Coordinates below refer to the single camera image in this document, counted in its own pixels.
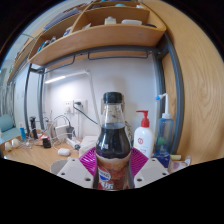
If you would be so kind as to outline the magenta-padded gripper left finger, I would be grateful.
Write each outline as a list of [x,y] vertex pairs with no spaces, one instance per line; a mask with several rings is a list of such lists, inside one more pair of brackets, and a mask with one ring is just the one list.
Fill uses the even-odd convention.
[[95,149],[91,148],[79,158],[70,158],[58,176],[84,188],[92,188],[97,172]]

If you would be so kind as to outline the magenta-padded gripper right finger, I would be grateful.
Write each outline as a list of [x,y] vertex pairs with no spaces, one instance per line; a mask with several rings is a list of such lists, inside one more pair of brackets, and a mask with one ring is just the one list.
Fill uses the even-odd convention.
[[138,149],[131,149],[129,161],[129,188],[141,188],[168,176],[166,168],[156,159],[147,158]]

